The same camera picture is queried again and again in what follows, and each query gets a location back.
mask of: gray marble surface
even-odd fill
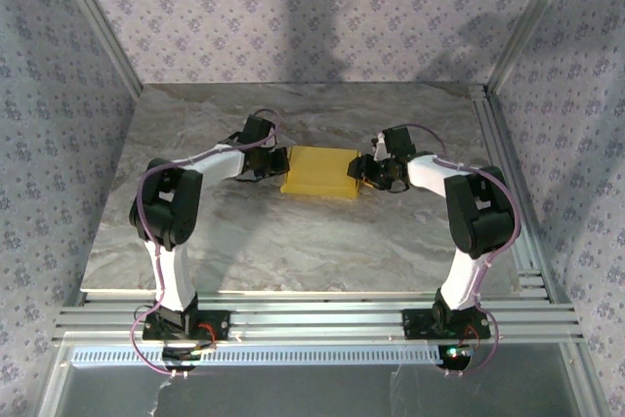
[[[156,156],[182,158],[239,130],[269,106],[284,121],[280,143],[369,151],[378,131],[404,122],[435,129],[456,161],[484,165],[486,150],[460,85],[158,85],[139,101],[104,209],[82,288],[153,289],[149,255],[129,225],[137,180]],[[414,132],[418,149],[437,143]],[[199,291],[434,291],[453,255],[444,199],[417,189],[363,188],[356,200],[279,192],[281,178],[207,188],[189,242]],[[484,292],[516,288],[512,254]]]

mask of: yellow sponge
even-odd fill
[[[290,170],[281,192],[355,198],[358,180],[348,176],[348,166],[358,150],[292,146],[289,150]]]

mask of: wall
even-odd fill
[[[484,83],[526,3],[99,1],[145,83]]]
[[[553,0],[499,91],[547,259],[625,415],[625,0]]]
[[[0,415],[24,415],[133,102],[73,0],[0,0]]]

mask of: white robotic arm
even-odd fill
[[[223,150],[231,146],[219,144],[213,150]],[[217,185],[222,180],[235,178],[243,171],[245,153],[230,150],[216,153],[197,163],[183,166],[183,170],[193,170],[203,175],[202,189]],[[154,278],[158,280],[156,268],[156,247],[152,241],[146,241],[146,248],[152,261]],[[165,295],[162,307],[173,312],[183,312],[195,297],[195,289],[190,278],[187,243],[174,246],[171,251],[160,250],[160,268],[163,273],[163,285],[156,288],[156,298],[160,298],[163,288]]]
[[[373,155],[355,159],[348,171],[376,189],[397,192],[394,184],[401,182],[404,190],[424,188],[446,199],[456,244],[453,263],[431,313],[403,312],[406,338],[459,336],[467,325],[481,324],[483,314],[476,308],[476,288],[486,253],[505,244],[514,230],[510,200],[483,177],[487,173],[503,183],[501,171],[487,167],[479,173],[467,173],[453,166],[436,155],[417,152],[406,127],[395,127],[381,132],[374,141]]]
[[[152,168],[161,171],[151,174],[143,183],[141,198],[146,226],[139,216],[137,200],[130,211],[130,223],[137,229],[151,257],[157,301],[162,296],[155,313],[159,324],[186,335],[199,324],[187,243],[195,228],[202,190],[248,172],[253,173],[251,181],[259,181],[288,171],[286,148],[275,148],[274,133],[273,138],[270,137],[273,126],[272,122],[253,114],[242,132],[232,134],[223,143],[198,155],[191,164],[160,158],[149,163],[148,171]],[[261,142],[266,146],[257,146],[256,143]],[[158,242],[158,251],[152,237]]]
[[[444,180],[468,173],[437,165],[435,158],[435,155],[424,155],[410,160],[407,165],[408,178],[416,188],[428,189],[445,197]],[[442,298],[451,310],[465,310],[476,304],[472,292],[485,259],[486,255],[473,259],[456,247],[449,275],[440,287]]]

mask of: purple cable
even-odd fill
[[[156,310],[158,310],[160,308],[160,306],[163,303],[163,299],[165,298],[165,286],[164,286],[164,279],[163,279],[163,270],[160,266],[160,244],[158,243],[158,240],[156,239],[156,236],[154,236],[154,234],[150,231],[149,227],[147,226],[147,218],[146,218],[146,210],[144,208],[144,201],[142,198],[142,194],[144,193],[144,184],[146,183],[146,180],[163,171],[166,170],[170,170],[172,168],[179,168],[181,166],[185,166],[185,165],[192,165],[193,163],[197,163],[199,161],[205,160],[206,158],[216,155],[218,153],[226,153],[227,151],[244,151],[244,150],[249,150],[250,148],[254,148],[257,146],[262,146],[264,144],[266,144],[267,142],[269,142],[271,139],[273,139],[277,133],[280,131],[280,127],[281,127],[281,120],[280,120],[280,116],[279,114],[274,111],[273,109],[269,109],[269,108],[261,108],[259,110],[257,110],[256,112],[254,112],[253,115],[257,115],[261,112],[269,112],[273,115],[273,117],[275,118],[275,122],[273,123],[273,129],[271,130],[270,134],[268,136],[266,136],[264,139],[261,139],[253,144],[246,144],[244,146],[230,146],[230,147],[225,147],[225,148],[219,148],[219,149],[210,149],[210,150],[206,150],[204,152],[198,153],[196,156],[192,156],[190,158],[184,159],[184,160],[177,160],[175,162],[170,162],[170,163],[165,163],[164,165],[160,165],[160,166],[155,166],[154,168],[150,168],[149,170],[147,170],[145,173],[143,173],[141,175],[141,177],[139,178],[139,183],[137,184],[137,211],[139,213],[139,220],[141,220],[141,225],[144,227],[144,230],[146,231],[146,235],[149,238],[149,240],[154,243],[154,246],[156,247],[154,250],[154,257],[156,259],[156,273],[158,276],[158,286],[161,287],[161,293],[160,293],[160,298],[156,301],[156,303],[154,304],[154,306],[152,308],[150,308],[149,310],[147,310],[146,312],[144,312],[143,314],[140,314],[137,319],[135,319],[135,322],[133,322],[133,325],[130,328],[130,343],[133,346],[133,349],[135,350],[135,353],[139,356],[139,358],[142,360],[143,363],[145,363],[150,369],[152,369],[153,371],[155,371],[156,373],[160,373],[163,375],[171,375],[171,372],[163,370],[161,368],[159,368],[158,366],[154,365],[151,361],[149,361],[147,359],[147,357],[145,355],[142,354],[142,352],[139,350],[139,347],[137,346],[137,341],[135,341],[135,330],[137,329],[137,326],[145,319],[147,318],[150,314],[156,312]]]
[[[421,129],[422,131],[426,131],[428,134],[434,137],[442,147],[442,157],[447,158],[447,146],[445,145],[444,140],[441,139],[440,136],[429,127],[426,127],[423,124],[417,124],[416,122],[408,122],[407,124],[399,124],[398,126],[393,126],[391,129],[398,129],[400,127],[414,127],[415,129]]]
[[[471,370],[469,370],[469,372],[475,372],[475,371],[481,370],[490,362],[490,360],[495,355],[495,352],[497,351],[497,347],[499,346],[499,325],[497,324],[497,320],[495,319],[495,316],[489,310],[483,308],[481,304],[479,303],[479,290],[481,288],[481,283],[484,277],[486,276],[486,273],[492,266],[492,261],[501,253],[503,253],[507,249],[510,249],[510,247],[514,244],[514,242],[519,237],[519,234],[521,234],[521,215],[520,215],[521,211],[519,209],[519,205],[517,204],[510,190],[506,188],[506,186],[494,176],[489,175],[488,173],[484,171],[481,171],[481,169],[479,168],[473,168],[471,166],[465,166],[465,165],[457,165],[454,163],[450,163],[448,161],[441,160],[439,158],[434,158],[434,162],[437,165],[442,166],[443,168],[448,168],[451,170],[466,171],[468,173],[476,173],[482,176],[483,178],[489,180],[491,183],[496,185],[499,188],[499,190],[501,190],[504,193],[506,198],[508,198],[508,200],[510,201],[510,205],[512,206],[513,217],[515,219],[515,227],[513,229],[512,235],[510,236],[510,239],[508,239],[508,241],[506,241],[506,243],[504,243],[500,248],[488,254],[488,256],[486,257],[486,261],[484,261],[483,266],[479,269],[478,278],[476,279],[476,283],[474,284],[474,287],[471,291],[471,294],[474,297],[476,297],[476,309],[479,312],[484,313],[486,317],[488,317],[488,319],[493,324],[493,328],[495,329],[495,339],[494,339],[492,350],[490,351],[486,359],[480,365],[478,365],[476,368],[472,368]]]

